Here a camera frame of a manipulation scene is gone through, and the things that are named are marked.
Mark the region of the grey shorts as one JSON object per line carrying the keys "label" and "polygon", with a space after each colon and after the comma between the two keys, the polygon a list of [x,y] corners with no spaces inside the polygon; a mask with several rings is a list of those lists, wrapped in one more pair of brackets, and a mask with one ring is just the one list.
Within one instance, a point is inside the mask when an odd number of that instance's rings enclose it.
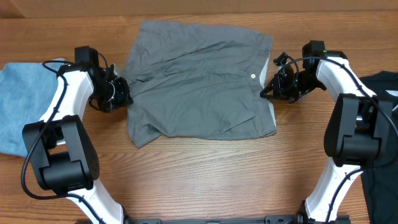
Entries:
{"label": "grey shorts", "polygon": [[125,63],[127,131],[142,147],[161,135],[209,140],[276,133],[260,96],[273,38],[235,26],[143,21]]}

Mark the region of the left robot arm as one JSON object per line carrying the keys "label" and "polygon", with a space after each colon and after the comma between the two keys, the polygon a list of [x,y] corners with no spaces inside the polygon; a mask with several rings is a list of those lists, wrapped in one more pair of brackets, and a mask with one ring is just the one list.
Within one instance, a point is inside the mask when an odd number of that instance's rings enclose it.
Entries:
{"label": "left robot arm", "polygon": [[132,223],[125,208],[117,203],[100,181],[96,150],[82,123],[86,105],[110,113],[133,103],[127,81],[114,64],[100,66],[103,54],[89,46],[75,48],[74,62],[61,61],[54,73],[57,90],[49,108],[36,123],[24,126],[22,137],[27,156],[21,170],[23,191],[36,200],[46,196],[32,193],[26,184],[28,166],[43,190],[54,192],[50,199],[67,198],[92,223]]}

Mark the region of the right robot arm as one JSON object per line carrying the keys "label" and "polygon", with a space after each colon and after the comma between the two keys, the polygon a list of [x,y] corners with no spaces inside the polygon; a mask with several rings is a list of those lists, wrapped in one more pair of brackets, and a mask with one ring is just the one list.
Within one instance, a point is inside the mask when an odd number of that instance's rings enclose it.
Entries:
{"label": "right robot arm", "polygon": [[326,50],[319,40],[302,48],[302,57],[287,53],[273,61],[279,68],[260,93],[267,99],[295,103],[316,88],[335,102],[323,147],[328,160],[313,192],[295,215],[268,215],[265,223],[350,223],[337,211],[355,179],[379,159],[393,123],[392,103],[379,98],[352,71],[342,51]]}

